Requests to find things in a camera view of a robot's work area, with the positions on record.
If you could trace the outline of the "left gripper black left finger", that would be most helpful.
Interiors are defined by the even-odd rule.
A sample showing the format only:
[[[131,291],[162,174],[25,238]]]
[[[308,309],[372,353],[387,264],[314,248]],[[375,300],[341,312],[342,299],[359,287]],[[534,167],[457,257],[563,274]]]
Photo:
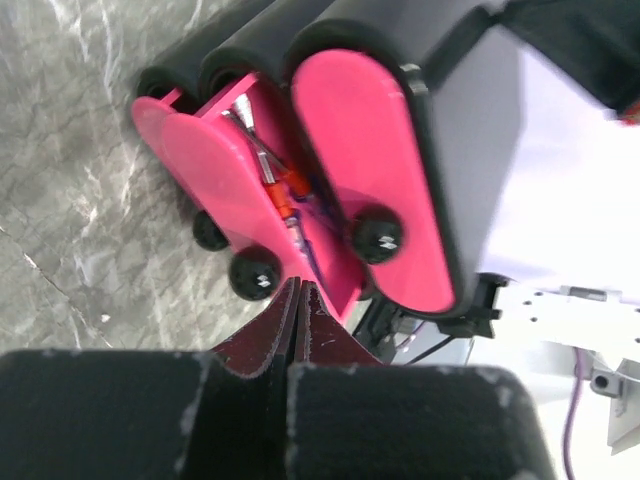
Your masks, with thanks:
[[[281,479],[300,283],[208,351],[1,358],[5,479]]]

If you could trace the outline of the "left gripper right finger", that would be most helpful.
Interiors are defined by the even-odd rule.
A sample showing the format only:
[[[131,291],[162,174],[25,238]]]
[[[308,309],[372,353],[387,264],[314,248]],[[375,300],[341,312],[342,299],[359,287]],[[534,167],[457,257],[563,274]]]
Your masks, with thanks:
[[[291,479],[551,479],[533,399],[492,366],[324,364],[313,325],[332,317],[301,286],[296,360],[288,371]]]

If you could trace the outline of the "blue red screwdriver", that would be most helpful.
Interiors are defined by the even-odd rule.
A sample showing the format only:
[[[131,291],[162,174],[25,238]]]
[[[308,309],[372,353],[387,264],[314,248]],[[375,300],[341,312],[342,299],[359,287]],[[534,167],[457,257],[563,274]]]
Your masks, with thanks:
[[[226,116],[226,113],[228,111],[229,110],[223,111],[222,115],[230,120]],[[238,128],[238,126],[232,120],[230,121]],[[304,229],[300,221],[299,211],[293,206],[289,198],[289,194],[285,191],[285,187],[288,187],[287,184],[279,177],[276,177],[276,183],[274,185],[266,184],[262,178],[262,184],[279,216],[289,230],[294,245],[306,258],[317,279],[320,282],[323,282],[322,273],[320,267],[318,266],[312,245],[304,233]]]

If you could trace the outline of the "small red screwdriver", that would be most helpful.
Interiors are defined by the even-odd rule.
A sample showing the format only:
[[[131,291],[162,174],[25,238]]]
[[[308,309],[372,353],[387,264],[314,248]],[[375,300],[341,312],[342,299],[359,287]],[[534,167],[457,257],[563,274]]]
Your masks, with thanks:
[[[279,177],[297,199],[310,202],[315,198],[309,181],[298,171],[287,167],[258,137],[253,107],[247,94],[242,94],[235,99],[226,116],[238,126],[254,147],[258,168],[266,184],[274,185],[276,177]]]

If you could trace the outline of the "pink top drawer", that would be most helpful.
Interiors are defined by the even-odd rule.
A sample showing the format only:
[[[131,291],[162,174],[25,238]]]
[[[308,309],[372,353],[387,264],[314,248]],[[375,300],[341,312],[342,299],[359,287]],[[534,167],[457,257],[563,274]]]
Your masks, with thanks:
[[[369,266],[378,290],[417,312],[442,313],[456,294],[404,92],[369,56],[316,53],[297,68],[292,100],[344,215],[391,211],[403,230],[373,237],[390,259]]]

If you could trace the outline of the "black drawer cabinet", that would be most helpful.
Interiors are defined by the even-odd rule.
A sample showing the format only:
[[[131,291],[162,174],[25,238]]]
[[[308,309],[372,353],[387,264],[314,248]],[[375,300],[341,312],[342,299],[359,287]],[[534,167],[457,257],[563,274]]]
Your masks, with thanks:
[[[639,120],[639,5],[635,1],[240,1],[174,45],[140,75],[136,98],[179,88],[202,109],[255,74],[276,93],[279,119],[307,155],[287,167],[315,199],[363,267],[360,299],[380,293],[412,314],[447,318],[470,304],[477,268],[522,130],[521,66],[527,44],[625,123]],[[310,56],[345,49],[385,67],[404,92],[456,300],[442,313],[407,309],[376,287],[369,266],[390,259],[373,237],[401,240],[389,210],[348,219],[292,100],[293,76]],[[231,248],[219,230],[197,242]]]

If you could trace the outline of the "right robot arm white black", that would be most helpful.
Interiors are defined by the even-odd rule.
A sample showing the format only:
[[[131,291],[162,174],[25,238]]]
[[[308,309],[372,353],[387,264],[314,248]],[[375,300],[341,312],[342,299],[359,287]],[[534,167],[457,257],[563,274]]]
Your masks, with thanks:
[[[354,330],[384,363],[490,364],[513,371],[540,404],[567,400],[580,377],[586,403],[600,409],[606,444],[619,454],[639,444],[639,308],[618,293],[576,286],[540,291],[483,281],[479,310],[428,321],[377,296]]]

